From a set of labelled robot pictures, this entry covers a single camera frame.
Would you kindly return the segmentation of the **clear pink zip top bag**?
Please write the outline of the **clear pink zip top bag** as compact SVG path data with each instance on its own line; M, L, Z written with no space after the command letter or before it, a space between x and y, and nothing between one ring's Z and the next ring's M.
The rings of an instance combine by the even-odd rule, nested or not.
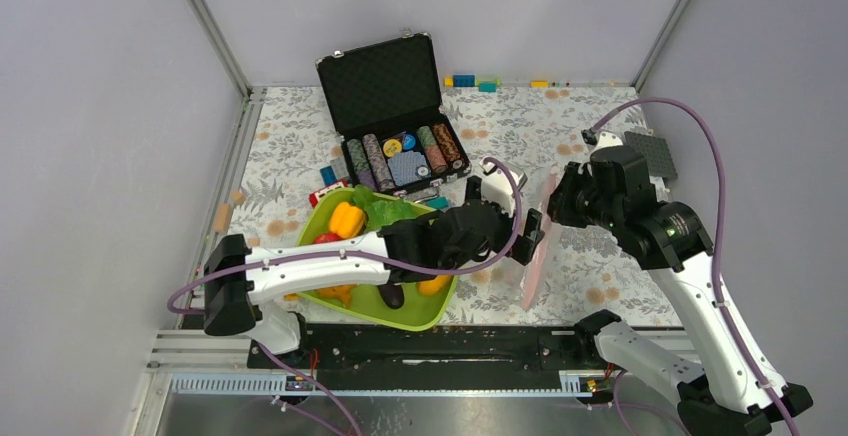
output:
M521 307L529 311L538 299L546 277L545 262L550 243L550 232L553 229L551 218L547 214L549 199L556 189L560 172L556 166L551 166L541 179L541 182L530 198L531 208L541 214L538 244L528 265L525 267L520 288L522 289Z

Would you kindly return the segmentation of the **yellow orange mango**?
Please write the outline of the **yellow orange mango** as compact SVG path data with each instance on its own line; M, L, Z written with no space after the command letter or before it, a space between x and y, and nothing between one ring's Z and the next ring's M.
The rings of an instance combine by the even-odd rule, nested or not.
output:
M434 296L443 288L449 286L453 280L452 276L439 275L433 279L417 283L417 291L422 296Z

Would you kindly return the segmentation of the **red tomato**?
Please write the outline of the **red tomato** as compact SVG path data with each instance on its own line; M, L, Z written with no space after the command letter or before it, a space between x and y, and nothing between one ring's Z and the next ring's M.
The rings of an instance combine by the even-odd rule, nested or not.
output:
M325 244L331 242L342 241L343 238L334 232L325 232L318 235L314 240L314 244Z

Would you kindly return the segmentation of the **yellow bell pepper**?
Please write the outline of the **yellow bell pepper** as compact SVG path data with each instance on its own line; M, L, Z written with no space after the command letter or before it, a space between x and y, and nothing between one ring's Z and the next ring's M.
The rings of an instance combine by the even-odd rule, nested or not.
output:
M330 217L328 230L342 239L351 239L365 227L366 213L349 202L339 203Z

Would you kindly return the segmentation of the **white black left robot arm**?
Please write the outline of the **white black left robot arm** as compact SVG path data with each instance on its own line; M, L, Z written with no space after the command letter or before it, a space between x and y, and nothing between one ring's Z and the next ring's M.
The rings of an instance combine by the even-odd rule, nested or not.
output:
M241 234L221 239L203 266L203 331L247 336L288 367L309 357L310 341L285 294L339 285L387 286L458 276L504 257L526 265L544 232L541 213L522 207L525 176L493 157L466 182L464 202L378 231L290 248L251 248Z

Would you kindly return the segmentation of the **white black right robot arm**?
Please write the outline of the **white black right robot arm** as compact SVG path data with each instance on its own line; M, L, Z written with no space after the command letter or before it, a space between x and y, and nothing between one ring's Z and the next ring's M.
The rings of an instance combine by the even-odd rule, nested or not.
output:
M696 353L692 361L677 356L600 310L575 326L583 366L627 371L672 404L692 435L766 435L811 408L808 389L770 364L741 320L698 215L657 198L640 153L610 146L569 163L547 212L562 226L607 230L664 293Z

